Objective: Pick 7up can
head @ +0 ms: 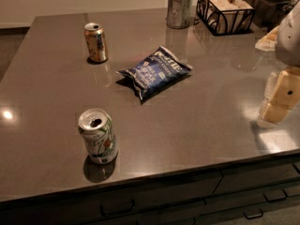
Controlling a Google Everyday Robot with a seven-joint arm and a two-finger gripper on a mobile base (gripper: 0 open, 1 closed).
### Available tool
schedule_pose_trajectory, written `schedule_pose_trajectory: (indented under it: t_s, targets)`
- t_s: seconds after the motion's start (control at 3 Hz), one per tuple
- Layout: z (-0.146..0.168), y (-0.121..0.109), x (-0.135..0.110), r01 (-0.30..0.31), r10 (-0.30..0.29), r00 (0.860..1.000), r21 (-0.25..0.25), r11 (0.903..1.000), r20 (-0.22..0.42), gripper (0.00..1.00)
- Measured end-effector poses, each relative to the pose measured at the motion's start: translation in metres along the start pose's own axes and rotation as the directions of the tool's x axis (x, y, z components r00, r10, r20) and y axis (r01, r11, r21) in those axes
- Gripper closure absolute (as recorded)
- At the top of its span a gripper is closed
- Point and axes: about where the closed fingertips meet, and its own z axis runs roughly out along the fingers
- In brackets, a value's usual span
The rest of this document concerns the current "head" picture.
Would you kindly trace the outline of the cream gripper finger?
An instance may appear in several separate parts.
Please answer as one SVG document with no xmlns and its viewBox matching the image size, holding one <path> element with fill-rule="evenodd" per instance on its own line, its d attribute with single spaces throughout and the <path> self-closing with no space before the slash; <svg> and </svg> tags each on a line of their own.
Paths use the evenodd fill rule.
<svg viewBox="0 0 300 225">
<path fill-rule="evenodd" d="M 273 96 L 277 84 L 277 80 L 278 80 L 278 74 L 275 71 L 272 71 L 265 86 L 265 90 L 264 90 L 265 99 L 269 100 Z"/>
<path fill-rule="evenodd" d="M 258 120 L 270 124 L 278 124 L 285 119 L 289 112 L 286 108 L 266 102 L 260 108 Z"/>
</svg>

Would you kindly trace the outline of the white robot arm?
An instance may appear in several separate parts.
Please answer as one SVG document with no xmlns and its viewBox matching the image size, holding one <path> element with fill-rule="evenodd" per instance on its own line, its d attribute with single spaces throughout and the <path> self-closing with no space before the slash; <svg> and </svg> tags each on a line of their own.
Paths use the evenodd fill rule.
<svg viewBox="0 0 300 225">
<path fill-rule="evenodd" d="M 300 102 L 300 4 L 282 20 L 275 41 L 276 59 L 287 67 L 268 78 L 257 124 L 272 128 Z"/>
</svg>

